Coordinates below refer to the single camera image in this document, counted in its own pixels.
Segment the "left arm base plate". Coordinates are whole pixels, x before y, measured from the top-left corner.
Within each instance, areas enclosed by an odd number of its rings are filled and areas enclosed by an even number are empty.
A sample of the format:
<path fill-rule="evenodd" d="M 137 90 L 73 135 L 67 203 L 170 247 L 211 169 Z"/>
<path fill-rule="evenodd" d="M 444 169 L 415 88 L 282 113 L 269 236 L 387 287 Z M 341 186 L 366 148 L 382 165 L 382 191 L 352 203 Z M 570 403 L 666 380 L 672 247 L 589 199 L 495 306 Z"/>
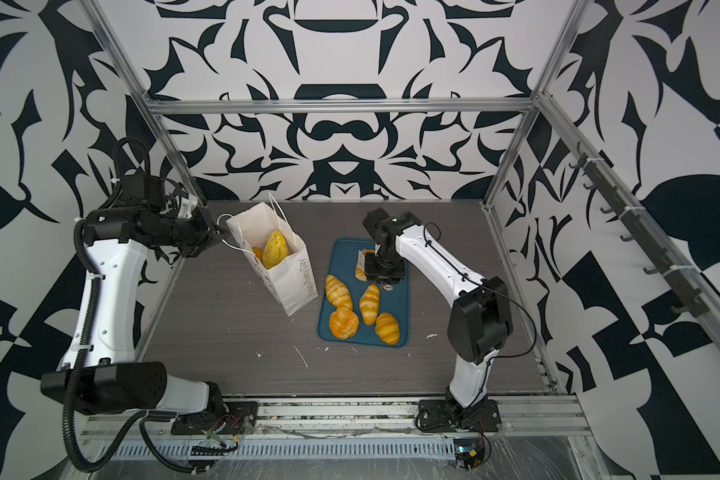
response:
<path fill-rule="evenodd" d="M 201 435 L 212 431 L 217 435 L 238 435 L 256 425 L 259 404 L 255 401 L 225 402 L 214 410 L 180 415 L 171 427 L 176 436 Z"/>

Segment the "small striped bread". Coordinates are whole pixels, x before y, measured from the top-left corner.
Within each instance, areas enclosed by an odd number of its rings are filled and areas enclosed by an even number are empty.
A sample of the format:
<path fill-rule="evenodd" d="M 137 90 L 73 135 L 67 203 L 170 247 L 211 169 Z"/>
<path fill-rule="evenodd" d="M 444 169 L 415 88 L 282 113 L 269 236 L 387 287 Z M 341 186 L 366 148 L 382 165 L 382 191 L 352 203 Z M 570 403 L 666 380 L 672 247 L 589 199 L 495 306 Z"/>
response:
<path fill-rule="evenodd" d="M 355 266 L 355 278 L 361 282 L 367 282 L 367 275 L 365 271 L 366 267 L 366 256 L 373 254 L 373 249 L 362 249 L 358 251 L 357 262 Z"/>

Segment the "white paper bag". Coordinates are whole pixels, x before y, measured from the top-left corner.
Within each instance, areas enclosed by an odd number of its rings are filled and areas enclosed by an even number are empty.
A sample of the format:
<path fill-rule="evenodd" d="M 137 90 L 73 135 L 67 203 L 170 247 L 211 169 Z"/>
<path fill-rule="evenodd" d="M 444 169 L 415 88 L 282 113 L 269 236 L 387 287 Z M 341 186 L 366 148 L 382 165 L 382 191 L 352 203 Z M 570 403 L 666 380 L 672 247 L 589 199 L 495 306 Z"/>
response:
<path fill-rule="evenodd" d="M 218 216 L 232 241 L 224 244 L 244 254 L 256 275 L 286 315 L 318 296 L 307 247 L 273 197 L 247 210 Z"/>

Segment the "round flaky pastry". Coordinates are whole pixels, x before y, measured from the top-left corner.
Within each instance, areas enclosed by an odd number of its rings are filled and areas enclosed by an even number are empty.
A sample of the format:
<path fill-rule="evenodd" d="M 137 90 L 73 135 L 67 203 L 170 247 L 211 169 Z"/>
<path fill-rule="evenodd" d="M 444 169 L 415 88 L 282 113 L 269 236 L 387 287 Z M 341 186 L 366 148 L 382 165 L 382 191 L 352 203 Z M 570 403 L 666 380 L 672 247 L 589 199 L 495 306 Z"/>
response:
<path fill-rule="evenodd" d="M 359 317 L 353 310 L 339 306 L 329 318 L 329 329 L 332 335 L 340 340 L 353 337 L 359 328 Z"/>

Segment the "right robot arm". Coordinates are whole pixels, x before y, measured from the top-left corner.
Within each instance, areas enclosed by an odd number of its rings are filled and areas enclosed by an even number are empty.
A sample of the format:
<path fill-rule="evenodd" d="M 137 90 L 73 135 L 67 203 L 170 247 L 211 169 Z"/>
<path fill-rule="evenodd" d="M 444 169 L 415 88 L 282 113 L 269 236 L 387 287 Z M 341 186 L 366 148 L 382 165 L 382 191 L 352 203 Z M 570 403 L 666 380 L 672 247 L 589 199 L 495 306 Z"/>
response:
<path fill-rule="evenodd" d="M 465 415 L 487 397 L 492 363 L 513 332 L 506 285 L 460 262 L 409 211 L 390 215 L 377 208 L 365 216 L 363 226 L 375 244 L 365 260 L 368 280 L 394 286 L 412 265 L 451 308 L 447 337 L 457 360 L 446 398 L 456 414 Z"/>

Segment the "metal tongs white tips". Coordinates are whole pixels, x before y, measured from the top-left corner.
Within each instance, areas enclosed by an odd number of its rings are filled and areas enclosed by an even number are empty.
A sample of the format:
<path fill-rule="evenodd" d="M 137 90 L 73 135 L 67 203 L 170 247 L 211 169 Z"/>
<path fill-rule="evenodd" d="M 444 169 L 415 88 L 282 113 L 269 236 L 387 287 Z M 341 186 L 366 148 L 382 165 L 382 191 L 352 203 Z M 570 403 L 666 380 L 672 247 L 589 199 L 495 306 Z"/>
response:
<path fill-rule="evenodd" d="M 358 251 L 355 276 L 358 280 L 376 284 L 382 290 L 392 291 L 397 284 L 391 267 L 382 265 L 372 249 Z"/>

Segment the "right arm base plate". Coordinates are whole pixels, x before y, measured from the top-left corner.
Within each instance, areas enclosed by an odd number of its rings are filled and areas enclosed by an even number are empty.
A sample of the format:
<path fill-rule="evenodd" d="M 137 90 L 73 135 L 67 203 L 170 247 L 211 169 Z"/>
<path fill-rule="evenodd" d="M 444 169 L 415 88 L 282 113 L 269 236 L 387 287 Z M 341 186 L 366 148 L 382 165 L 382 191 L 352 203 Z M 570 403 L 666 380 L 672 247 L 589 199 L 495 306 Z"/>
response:
<path fill-rule="evenodd" d="M 495 433 L 502 424 L 498 404 L 484 398 L 476 405 L 463 408 L 455 400 L 420 400 L 415 427 L 424 433 L 467 431 Z"/>

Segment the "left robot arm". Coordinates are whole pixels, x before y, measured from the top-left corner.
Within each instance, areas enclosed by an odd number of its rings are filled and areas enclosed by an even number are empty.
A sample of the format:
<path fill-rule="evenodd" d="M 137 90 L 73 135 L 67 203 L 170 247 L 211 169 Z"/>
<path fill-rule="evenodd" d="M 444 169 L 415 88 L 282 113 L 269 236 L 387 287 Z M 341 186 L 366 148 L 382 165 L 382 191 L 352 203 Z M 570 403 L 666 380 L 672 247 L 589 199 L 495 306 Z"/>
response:
<path fill-rule="evenodd" d="M 196 254 L 209 239 L 200 217 L 141 206 L 101 208 L 76 224 L 74 246 L 86 270 L 81 312 L 59 369 L 41 379 L 42 394 L 61 404 L 64 424 L 71 425 L 77 413 L 146 410 L 204 419 L 225 414 L 215 383 L 172 376 L 160 362 L 138 362 L 133 338 L 148 252 L 172 246 Z"/>

